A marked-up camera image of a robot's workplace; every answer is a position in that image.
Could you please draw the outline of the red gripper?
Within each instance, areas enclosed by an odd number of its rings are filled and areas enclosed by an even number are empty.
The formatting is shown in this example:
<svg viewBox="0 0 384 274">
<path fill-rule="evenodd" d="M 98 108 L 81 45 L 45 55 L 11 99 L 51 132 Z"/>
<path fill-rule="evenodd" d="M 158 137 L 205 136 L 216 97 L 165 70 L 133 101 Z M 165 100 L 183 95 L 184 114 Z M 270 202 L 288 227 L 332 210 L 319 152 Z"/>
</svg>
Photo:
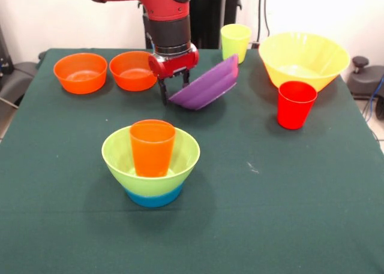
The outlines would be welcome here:
<svg viewBox="0 0 384 274">
<path fill-rule="evenodd" d="M 172 78 L 182 72 L 183 87 L 190 83 L 190 71 L 199 61 L 199 52 L 194 44 L 189 50 L 176 56 L 160 56 L 156 53 L 150 54 L 148 64 L 154 76 L 158 78 L 161 100 L 164 106 L 167 105 L 167 88 L 164 82 L 166 78 Z"/>
</svg>

